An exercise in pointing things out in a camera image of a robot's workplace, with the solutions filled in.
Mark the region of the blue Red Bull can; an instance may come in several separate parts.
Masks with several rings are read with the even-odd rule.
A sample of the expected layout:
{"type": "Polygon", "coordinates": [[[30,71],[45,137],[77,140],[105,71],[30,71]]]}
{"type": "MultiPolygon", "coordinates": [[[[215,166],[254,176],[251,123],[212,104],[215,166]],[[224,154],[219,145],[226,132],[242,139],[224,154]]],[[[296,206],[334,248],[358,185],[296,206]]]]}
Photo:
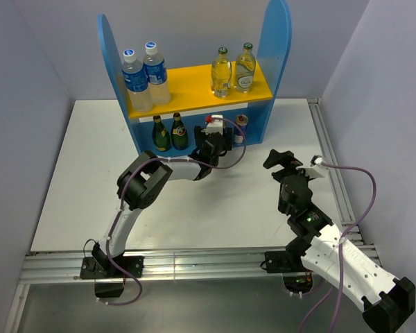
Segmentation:
{"type": "Polygon", "coordinates": [[[246,134],[248,126],[248,118],[244,114],[239,114],[235,118],[235,127],[234,127],[234,143],[240,145],[244,141],[244,134],[246,134]]]}

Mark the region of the green perrier bottle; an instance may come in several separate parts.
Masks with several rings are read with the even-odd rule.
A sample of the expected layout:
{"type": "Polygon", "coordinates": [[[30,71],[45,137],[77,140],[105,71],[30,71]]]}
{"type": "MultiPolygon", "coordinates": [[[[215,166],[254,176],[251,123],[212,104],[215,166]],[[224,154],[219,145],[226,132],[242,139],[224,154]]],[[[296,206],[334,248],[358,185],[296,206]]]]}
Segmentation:
{"type": "Polygon", "coordinates": [[[181,151],[188,147],[189,138],[185,125],[179,112],[173,114],[173,125],[171,127],[171,142],[175,149],[181,151]]]}
{"type": "Polygon", "coordinates": [[[153,117],[153,144],[158,151],[164,152],[171,148],[171,138],[159,115],[153,117]]]}

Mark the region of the green Perrier bottle front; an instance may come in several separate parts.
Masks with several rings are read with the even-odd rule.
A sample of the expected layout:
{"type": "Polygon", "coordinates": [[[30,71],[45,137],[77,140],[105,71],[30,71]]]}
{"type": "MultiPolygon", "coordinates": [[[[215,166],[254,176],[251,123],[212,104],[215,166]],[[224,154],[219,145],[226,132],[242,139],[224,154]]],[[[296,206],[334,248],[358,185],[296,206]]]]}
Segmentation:
{"type": "Polygon", "coordinates": [[[171,138],[159,115],[153,117],[153,144],[158,151],[164,152],[171,148],[171,138]]]}

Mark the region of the clear Chang soda bottle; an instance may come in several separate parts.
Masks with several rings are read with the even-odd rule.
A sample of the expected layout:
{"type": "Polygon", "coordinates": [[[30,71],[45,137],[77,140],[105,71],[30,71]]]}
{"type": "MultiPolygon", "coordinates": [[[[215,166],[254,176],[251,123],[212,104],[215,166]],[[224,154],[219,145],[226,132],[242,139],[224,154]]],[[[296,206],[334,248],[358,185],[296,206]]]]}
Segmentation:
{"type": "Polygon", "coordinates": [[[211,92],[218,98],[225,98],[231,87],[232,64],[227,54],[227,48],[220,47],[218,56],[211,65],[211,92]]]}
{"type": "Polygon", "coordinates": [[[235,62],[234,87],[238,92],[249,92],[252,87],[257,63],[252,50],[253,44],[246,42],[235,62]]]}

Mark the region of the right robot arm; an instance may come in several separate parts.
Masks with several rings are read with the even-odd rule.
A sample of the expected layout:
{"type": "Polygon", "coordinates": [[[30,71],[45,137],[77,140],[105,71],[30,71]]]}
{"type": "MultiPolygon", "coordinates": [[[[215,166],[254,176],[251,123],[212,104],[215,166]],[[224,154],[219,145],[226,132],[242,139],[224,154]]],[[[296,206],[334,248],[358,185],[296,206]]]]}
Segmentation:
{"type": "Polygon", "coordinates": [[[278,210],[296,235],[285,247],[288,266],[313,271],[337,288],[335,316],[347,296],[374,332],[397,332],[415,311],[415,285],[381,268],[348,239],[357,223],[341,230],[313,203],[310,181],[325,177],[333,165],[316,155],[304,166],[293,152],[272,149],[263,166],[277,165],[281,170],[272,176],[280,184],[278,210]]]}

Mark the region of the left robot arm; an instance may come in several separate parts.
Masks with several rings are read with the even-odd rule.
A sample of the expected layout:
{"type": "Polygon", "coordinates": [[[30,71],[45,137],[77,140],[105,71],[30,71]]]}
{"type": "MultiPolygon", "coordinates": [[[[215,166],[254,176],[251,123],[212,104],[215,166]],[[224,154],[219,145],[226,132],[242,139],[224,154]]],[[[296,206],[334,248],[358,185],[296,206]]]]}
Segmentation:
{"type": "Polygon", "coordinates": [[[140,276],[140,268],[133,259],[124,258],[128,236],[135,221],[152,205],[165,184],[172,180],[197,181],[206,178],[218,167],[219,158],[232,149],[233,129],[209,132],[208,128],[194,128],[196,149],[177,158],[165,158],[144,151],[119,176],[117,196],[123,205],[100,241],[96,241],[91,255],[83,260],[81,278],[116,278],[120,268],[140,276]]]}

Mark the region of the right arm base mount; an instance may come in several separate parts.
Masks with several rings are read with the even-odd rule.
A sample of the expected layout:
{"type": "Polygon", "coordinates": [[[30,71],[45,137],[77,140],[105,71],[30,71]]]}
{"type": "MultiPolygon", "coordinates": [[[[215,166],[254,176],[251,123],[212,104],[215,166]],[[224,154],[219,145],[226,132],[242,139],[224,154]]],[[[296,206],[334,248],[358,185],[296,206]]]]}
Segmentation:
{"type": "Polygon", "coordinates": [[[285,293],[303,298],[324,286],[324,279],[304,268],[300,257],[286,250],[267,251],[260,268],[267,274],[280,274],[285,293]]]}

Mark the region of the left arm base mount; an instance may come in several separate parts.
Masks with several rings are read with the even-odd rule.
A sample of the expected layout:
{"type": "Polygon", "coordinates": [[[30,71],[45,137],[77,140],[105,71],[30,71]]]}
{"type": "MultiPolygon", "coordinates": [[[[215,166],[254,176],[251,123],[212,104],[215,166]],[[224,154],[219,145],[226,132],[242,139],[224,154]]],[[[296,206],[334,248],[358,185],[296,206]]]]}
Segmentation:
{"type": "MultiPolygon", "coordinates": [[[[144,267],[143,256],[117,257],[116,262],[136,278],[141,277],[144,267]]],[[[119,298],[125,289],[127,277],[112,264],[108,271],[103,270],[93,257],[85,257],[82,261],[80,279],[94,281],[94,294],[97,298],[119,298]]]]}

